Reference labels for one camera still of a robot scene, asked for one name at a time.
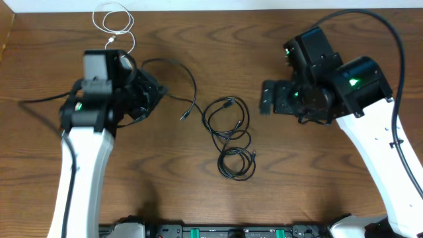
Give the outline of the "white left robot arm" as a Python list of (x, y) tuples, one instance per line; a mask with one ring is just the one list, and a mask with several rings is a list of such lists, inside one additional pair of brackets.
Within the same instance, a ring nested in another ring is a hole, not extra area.
[(60, 109), (62, 162), (48, 237), (98, 237), (102, 186), (120, 121), (146, 119), (168, 88), (123, 50), (87, 50)]

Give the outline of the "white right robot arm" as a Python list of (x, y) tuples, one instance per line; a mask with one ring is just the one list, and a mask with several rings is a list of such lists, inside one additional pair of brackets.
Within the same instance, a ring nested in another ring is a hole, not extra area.
[(284, 45), (290, 80), (262, 85), (262, 114), (295, 116), (300, 124), (337, 123), (361, 155), (386, 209), (380, 217), (346, 215), (329, 225), (333, 237), (421, 237), (422, 164), (401, 121), (393, 92), (367, 56), (344, 63), (314, 27)]

